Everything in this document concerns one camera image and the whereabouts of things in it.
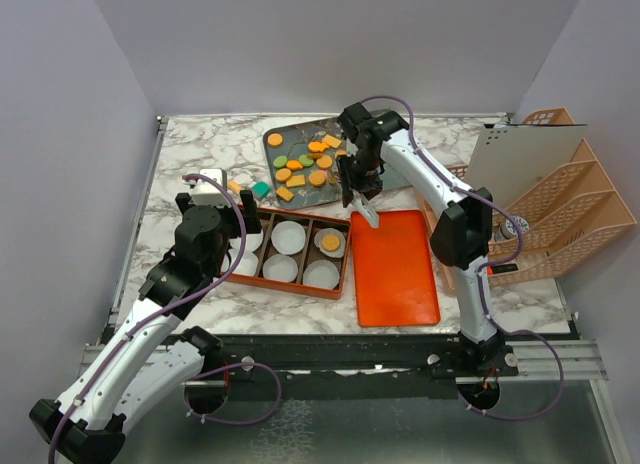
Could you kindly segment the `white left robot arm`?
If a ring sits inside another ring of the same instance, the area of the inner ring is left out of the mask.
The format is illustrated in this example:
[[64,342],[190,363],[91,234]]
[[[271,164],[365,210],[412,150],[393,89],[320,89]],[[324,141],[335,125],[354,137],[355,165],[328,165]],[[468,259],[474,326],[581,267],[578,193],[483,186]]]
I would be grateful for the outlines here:
[[125,322],[84,373],[55,399],[40,399],[29,418],[49,446],[48,460],[110,463],[137,420],[179,383],[214,376],[222,343],[194,326],[183,331],[164,361],[143,368],[153,351],[239,262],[230,242],[261,229],[250,192],[234,203],[226,192],[180,193],[182,220],[174,244],[151,268]]

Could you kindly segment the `silver metal tongs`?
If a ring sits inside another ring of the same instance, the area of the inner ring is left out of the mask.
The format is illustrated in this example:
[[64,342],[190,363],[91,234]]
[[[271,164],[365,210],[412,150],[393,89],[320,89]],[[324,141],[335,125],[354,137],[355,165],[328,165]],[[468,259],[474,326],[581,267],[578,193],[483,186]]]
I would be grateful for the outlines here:
[[379,215],[365,195],[357,190],[343,188],[343,206],[351,206],[371,228],[379,227]]

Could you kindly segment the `orange cookie tin box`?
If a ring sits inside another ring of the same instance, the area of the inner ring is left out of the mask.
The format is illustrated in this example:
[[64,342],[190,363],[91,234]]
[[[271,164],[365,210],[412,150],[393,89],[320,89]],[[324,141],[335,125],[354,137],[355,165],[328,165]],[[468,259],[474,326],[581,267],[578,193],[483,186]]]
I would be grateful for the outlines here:
[[229,281],[336,300],[342,296],[351,238],[347,220],[260,208],[259,234]]

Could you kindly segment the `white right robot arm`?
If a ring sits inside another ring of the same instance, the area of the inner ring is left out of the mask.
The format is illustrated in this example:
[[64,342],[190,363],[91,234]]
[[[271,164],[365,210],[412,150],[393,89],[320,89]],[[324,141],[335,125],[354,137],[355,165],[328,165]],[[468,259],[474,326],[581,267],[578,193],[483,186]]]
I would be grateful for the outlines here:
[[414,136],[414,117],[395,111],[372,115],[363,103],[346,107],[337,118],[342,135],[356,152],[338,158],[343,207],[357,211],[376,226],[371,201],[382,190],[381,175],[391,167],[431,207],[437,224],[430,237],[436,259],[449,267],[460,310],[459,362],[469,374],[491,368],[505,345],[492,317],[487,269],[493,198],[449,172]]

